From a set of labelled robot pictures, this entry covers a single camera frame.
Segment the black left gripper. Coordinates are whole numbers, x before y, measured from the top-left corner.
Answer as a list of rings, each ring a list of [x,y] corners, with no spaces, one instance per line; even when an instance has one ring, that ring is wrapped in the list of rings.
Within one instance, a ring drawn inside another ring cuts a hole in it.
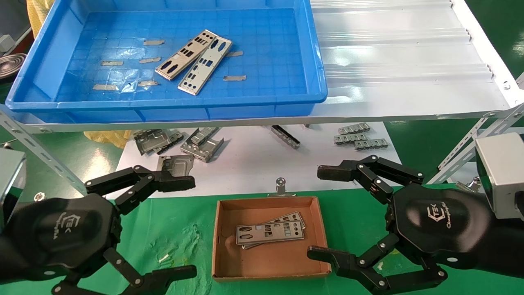
[[[66,276],[53,295],[100,295],[77,286],[109,262],[128,282],[122,295],[165,295],[178,280],[197,276],[194,265],[155,270],[140,275],[116,249],[127,215],[154,192],[195,188],[193,176],[173,176],[166,170],[134,166],[89,180],[90,195],[21,203],[11,215],[11,282],[45,281]],[[126,189],[115,206],[103,196]]]

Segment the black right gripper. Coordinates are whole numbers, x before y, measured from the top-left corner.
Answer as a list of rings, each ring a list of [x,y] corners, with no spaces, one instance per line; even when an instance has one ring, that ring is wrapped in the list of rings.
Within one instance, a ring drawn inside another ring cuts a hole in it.
[[[421,186],[423,173],[376,155],[319,166],[317,178],[356,181],[381,204],[390,204],[393,215],[393,233],[361,256],[309,246],[307,257],[331,264],[337,276],[358,281],[373,295],[394,295],[438,287],[448,275],[436,263],[456,269],[479,265],[482,244],[495,220],[481,194]],[[405,187],[394,193],[384,179]],[[423,269],[392,276],[376,272],[374,266],[395,248]]]

